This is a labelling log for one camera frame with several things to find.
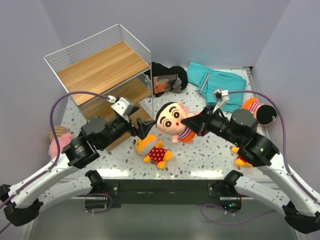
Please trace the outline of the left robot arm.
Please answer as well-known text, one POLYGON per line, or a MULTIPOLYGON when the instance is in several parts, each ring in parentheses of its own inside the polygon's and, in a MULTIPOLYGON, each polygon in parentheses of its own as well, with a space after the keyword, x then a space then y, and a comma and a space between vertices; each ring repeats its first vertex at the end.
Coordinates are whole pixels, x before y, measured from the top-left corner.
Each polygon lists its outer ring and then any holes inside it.
POLYGON ((20 227, 49 207, 72 197, 99 196, 104 190, 104 184, 96 170, 90 170, 67 183, 59 184, 59 181, 98 159, 99 151, 112 145, 124 134, 144 139, 155 121, 137 118, 137 124, 132 124, 130 115, 138 109, 138 106, 133 106, 116 110, 111 122, 102 116, 92 117, 81 127, 79 135, 47 165, 19 183, 1 185, 0 207, 6 219, 20 227))

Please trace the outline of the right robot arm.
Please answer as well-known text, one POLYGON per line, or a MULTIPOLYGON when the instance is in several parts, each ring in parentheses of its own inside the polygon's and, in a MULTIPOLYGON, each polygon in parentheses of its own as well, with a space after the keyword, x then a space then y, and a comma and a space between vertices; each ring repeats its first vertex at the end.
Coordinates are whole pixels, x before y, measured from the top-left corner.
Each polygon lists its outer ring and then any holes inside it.
POLYGON ((320 194, 310 187, 285 161, 267 137, 257 133, 258 121, 246 109, 234 111, 227 119, 221 110, 206 106, 202 112, 181 120, 198 136, 213 133, 235 144, 238 154, 268 176, 274 190, 232 170, 212 188, 224 196, 242 195, 259 201, 284 217, 296 231, 309 234, 320 229, 320 194))

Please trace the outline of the large black-haired boy plush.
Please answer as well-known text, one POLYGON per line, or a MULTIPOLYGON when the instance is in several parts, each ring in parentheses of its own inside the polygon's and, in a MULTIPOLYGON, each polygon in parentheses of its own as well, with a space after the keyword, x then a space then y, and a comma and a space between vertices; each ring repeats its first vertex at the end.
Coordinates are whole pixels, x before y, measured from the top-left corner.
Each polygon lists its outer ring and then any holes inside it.
POLYGON ((155 125, 160 133, 171 136, 173 144, 182 142, 192 145, 196 133, 182 124, 182 120, 197 114, 199 114, 199 112, 190 113, 189 108, 185 107, 182 103, 168 102, 157 112, 155 125))

